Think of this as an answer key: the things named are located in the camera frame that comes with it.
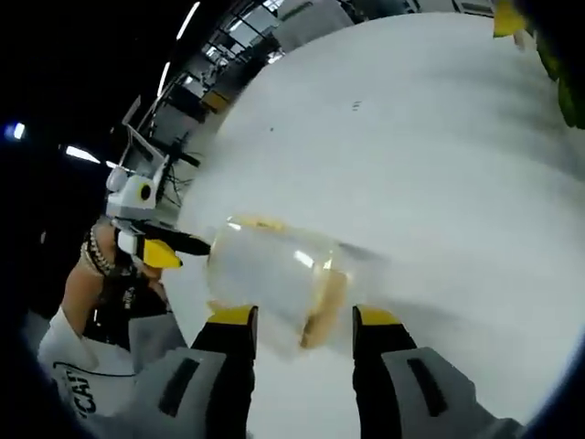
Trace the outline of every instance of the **white surface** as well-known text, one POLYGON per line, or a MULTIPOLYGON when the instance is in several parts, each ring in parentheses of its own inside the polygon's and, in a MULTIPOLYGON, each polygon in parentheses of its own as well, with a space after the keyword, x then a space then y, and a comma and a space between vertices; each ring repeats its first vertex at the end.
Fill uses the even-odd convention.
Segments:
MULTIPOLYGON (((178 227, 209 236, 251 213, 388 255, 388 306, 417 342, 494 414, 526 422, 583 329, 585 190, 537 54, 492 32, 482 17, 396 16, 269 66, 206 152, 178 227)), ((205 261, 185 261, 165 282, 193 339, 205 261)), ((260 347, 250 430, 358 437, 351 371, 331 352, 285 364, 260 347)))

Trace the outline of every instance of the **person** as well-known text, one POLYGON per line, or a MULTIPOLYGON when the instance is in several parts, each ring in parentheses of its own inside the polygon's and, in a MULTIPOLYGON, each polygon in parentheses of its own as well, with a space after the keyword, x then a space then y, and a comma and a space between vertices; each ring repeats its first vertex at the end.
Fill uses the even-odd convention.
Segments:
POLYGON ((121 259, 117 252, 115 228, 108 222, 93 226, 69 273, 58 312, 38 346, 39 363, 82 423, 91 423, 91 417, 113 416, 121 410, 131 397, 135 374, 142 365, 163 356, 170 348, 184 346, 173 315, 165 311, 168 305, 161 283, 162 270, 134 261, 133 276, 116 277, 108 267, 114 267, 121 259), (108 291, 120 283, 124 285, 122 294, 108 291), (136 292, 135 286, 140 284, 146 288, 136 292), (113 313, 110 320, 114 322, 97 318, 99 309, 112 309, 114 301, 118 308, 127 305, 125 294, 129 291, 135 291, 137 299, 140 293, 155 295, 163 312, 138 318, 113 313), (103 303, 108 293, 109 300, 103 303), (118 330, 105 331, 105 335, 98 330, 108 325, 118 330), (117 335, 119 332, 125 332, 126 337, 117 335))

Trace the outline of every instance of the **white table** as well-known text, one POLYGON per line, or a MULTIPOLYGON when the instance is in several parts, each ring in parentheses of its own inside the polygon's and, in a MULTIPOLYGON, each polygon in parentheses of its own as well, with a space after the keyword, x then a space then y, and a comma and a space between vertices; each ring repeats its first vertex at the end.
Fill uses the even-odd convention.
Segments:
MULTIPOLYGON (((261 72, 178 226, 259 214, 386 254, 389 303, 417 342, 494 414, 527 422, 585 320, 585 187, 565 132, 537 54, 493 40, 491 20, 376 20, 261 72)), ((189 340, 207 315, 202 262, 165 275, 189 340)), ((351 370, 331 352, 287 364, 260 346, 250 430, 358 437, 351 370)))

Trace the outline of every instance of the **clear plastic cup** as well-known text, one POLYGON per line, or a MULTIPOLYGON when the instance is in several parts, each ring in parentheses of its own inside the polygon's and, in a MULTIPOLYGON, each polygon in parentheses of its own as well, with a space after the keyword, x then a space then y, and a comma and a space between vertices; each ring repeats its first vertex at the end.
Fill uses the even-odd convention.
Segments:
POLYGON ((207 281, 214 306, 259 307, 259 341, 276 353, 327 346, 350 354, 352 307, 371 301, 385 266, 323 234, 238 216, 218 230, 207 281))

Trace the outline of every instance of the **ceiling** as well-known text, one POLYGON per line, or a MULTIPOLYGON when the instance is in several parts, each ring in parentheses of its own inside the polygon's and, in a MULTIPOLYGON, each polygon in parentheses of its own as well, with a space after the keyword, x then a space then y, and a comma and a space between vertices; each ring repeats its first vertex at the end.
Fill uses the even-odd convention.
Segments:
POLYGON ((112 140, 111 128, 139 94, 148 107, 166 62, 170 79, 240 3, 200 2, 179 41, 194 0, 7 5, 0 24, 8 42, 0 119, 23 122, 49 145, 81 145, 116 160, 125 143, 112 140))

